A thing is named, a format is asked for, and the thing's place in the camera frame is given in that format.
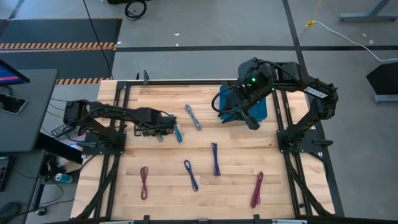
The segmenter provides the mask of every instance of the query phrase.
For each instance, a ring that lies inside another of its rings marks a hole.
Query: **blue container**
[[[225,105],[226,102],[226,97],[228,96],[229,91],[226,91],[221,94],[220,96],[220,110]],[[263,121],[264,119],[267,118],[267,100],[264,98],[260,102],[258,102],[256,105],[254,105],[250,110],[249,114],[255,118],[258,122]],[[224,114],[223,116],[220,117],[222,120],[225,120],[229,118],[228,114]]]

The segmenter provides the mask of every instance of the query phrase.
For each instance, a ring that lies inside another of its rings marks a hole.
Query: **black floor mat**
[[[93,24],[112,68],[121,19],[93,19]],[[57,83],[63,85],[110,78],[88,19],[11,20],[0,36],[0,58],[19,70],[57,69]]]

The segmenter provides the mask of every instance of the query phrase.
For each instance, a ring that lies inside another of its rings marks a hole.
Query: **yellow cable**
[[[319,6],[321,4],[322,4],[322,0],[319,0],[317,6],[315,8],[315,11],[313,12],[313,15],[312,15],[311,19],[308,21],[307,25],[305,25],[306,29],[315,24],[314,19],[315,19],[315,16],[317,16],[317,14],[318,14]]]

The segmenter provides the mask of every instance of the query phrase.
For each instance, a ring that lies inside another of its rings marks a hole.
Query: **dark blue cable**
[[[220,167],[218,166],[218,159],[217,159],[217,143],[211,143],[211,148],[213,149],[214,155],[214,175],[219,176],[221,175]]]
[[[185,168],[187,169],[187,171],[189,173],[189,176],[191,177],[193,191],[198,191],[199,190],[199,186],[198,186],[198,183],[195,181],[195,178],[193,176],[191,163],[188,160],[185,160],[184,161],[184,165],[185,165]]]

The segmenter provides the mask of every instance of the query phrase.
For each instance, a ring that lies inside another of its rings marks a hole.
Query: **chair wheel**
[[[43,216],[43,215],[45,215],[47,213],[47,208],[39,208],[37,211],[36,211],[36,214],[38,215],[38,216]]]

